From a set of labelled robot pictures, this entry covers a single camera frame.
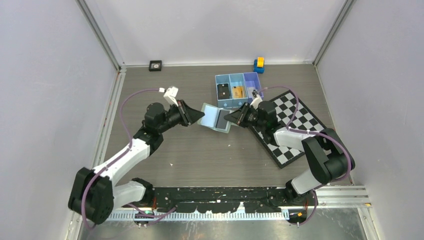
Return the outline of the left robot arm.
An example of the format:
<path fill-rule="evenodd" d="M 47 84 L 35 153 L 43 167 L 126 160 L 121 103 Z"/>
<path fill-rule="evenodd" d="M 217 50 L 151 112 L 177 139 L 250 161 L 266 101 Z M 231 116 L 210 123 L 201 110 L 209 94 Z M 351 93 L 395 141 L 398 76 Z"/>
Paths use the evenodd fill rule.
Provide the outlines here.
<path fill-rule="evenodd" d="M 183 100 L 176 100 L 168 110 L 159 102 L 148 105 L 141 128 L 122 150 L 93 169 L 83 167 L 76 173 L 68 208 L 100 225 L 113 210 L 127 204 L 148 207 L 154 199 L 151 183 L 137 177 L 126 184 L 117 183 L 160 147 L 164 132 L 177 125 L 188 127 L 204 115 Z"/>

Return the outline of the mint green card holder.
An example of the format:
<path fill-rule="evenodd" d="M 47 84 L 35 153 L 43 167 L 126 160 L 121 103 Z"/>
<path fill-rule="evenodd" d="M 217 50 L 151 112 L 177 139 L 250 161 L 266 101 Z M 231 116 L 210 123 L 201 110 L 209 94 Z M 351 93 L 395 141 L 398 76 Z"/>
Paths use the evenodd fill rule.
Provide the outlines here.
<path fill-rule="evenodd" d="M 227 128 L 225 130 L 220 130 L 215 128 L 220 110 L 229 110 L 229 109 L 219 108 L 208 103 L 203 103 L 201 111 L 204 112 L 205 115 L 200 120 L 197 121 L 197 124 L 203 127 L 210 128 L 217 132 L 228 134 L 232 126 L 232 123 L 230 123 L 229 121 L 227 124 Z"/>

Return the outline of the dark grey card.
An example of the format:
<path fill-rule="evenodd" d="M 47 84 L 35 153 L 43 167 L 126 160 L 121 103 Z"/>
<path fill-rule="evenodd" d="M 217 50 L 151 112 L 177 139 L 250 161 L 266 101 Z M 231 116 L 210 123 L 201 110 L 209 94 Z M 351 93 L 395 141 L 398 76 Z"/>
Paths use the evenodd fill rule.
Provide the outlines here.
<path fill-rule="evenodd" d="M 225 119 L 225 116 L 230 114 L 231 111 L 227 110 L 227 109 L 221 109 L 218 112 L 218 116 L 217 116 L 217 121 L 216 121 L 216 125 L 215 128 L 218 130 L 226 130 L 227 129 L 227 125 L 228 125 L 228 121 Z"/>

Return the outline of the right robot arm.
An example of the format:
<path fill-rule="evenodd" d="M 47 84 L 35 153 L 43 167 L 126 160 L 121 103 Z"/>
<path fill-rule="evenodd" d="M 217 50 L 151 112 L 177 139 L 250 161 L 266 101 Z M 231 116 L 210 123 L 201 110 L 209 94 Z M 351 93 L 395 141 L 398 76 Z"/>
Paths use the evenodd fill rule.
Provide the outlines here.
<path fill-rule="evenodd" d="M 353 157 L 334 129 L 310 131 L 282 125 L 274 102 L 244 103 L 224 119 L 242 128 L 257 128 L 267 144 L 304 153 L 308 169 L 289 180 L 282 191 L 282 200 L 291 205 L 299 205 L 306 194 L 319 187 L 347 178 L 355 168 Z"/>

